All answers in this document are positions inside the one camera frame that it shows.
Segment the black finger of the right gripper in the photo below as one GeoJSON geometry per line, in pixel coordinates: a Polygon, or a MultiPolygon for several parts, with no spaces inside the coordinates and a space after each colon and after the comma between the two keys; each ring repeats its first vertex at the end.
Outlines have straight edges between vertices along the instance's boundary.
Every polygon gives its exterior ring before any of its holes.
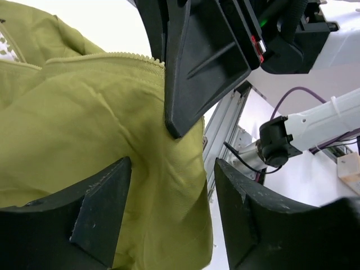
{"type": "Polygon", "coordinates": [[[136,7],[146,29],[152,57],[166,62],[169,21],[166,0],[137,0],[136,7]]]}

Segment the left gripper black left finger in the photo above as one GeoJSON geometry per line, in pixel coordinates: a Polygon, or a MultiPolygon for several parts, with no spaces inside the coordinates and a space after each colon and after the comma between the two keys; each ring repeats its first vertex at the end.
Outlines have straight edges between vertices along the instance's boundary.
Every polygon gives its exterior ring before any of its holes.
{"type": "Polygon", "coordinates": [[[132,165],[97,174],[22,207],[1,209],[2,269],[110,269],[132,165]]]}

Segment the olive green hooded jacket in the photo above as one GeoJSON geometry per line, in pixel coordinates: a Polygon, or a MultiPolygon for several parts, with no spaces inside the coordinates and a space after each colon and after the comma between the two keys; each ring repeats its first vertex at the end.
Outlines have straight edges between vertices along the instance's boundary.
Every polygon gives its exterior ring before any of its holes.
{"type": "Polygon", "coordinates": [[[1,206],[22,206],[129,157],[115,269],[203,269],[213,230],[204,120],[164,123],[165,65],[106,53],[57,16],[1,2],[1,206]]]}

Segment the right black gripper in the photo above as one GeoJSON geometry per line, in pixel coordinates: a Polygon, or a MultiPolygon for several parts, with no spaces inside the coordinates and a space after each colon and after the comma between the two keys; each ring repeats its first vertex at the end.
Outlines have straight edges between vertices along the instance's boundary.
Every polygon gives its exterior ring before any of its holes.
{"type": "Polygon", "coordinates": [[[326,21],[320,1],[167,4],[165,125],[174,138],[183,137],[251,69],[308,74],[338,29],[326,21]]]}

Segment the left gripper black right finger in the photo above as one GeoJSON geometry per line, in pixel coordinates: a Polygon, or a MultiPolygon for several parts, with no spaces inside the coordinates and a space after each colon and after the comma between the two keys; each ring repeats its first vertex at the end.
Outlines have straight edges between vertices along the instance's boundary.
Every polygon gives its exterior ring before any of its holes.
{"type": "Polygon", "coordinates": [[[358,269],[359,199],[321,207],[284,197],[225,160],[214,164],[230,269],[358,269]]]}

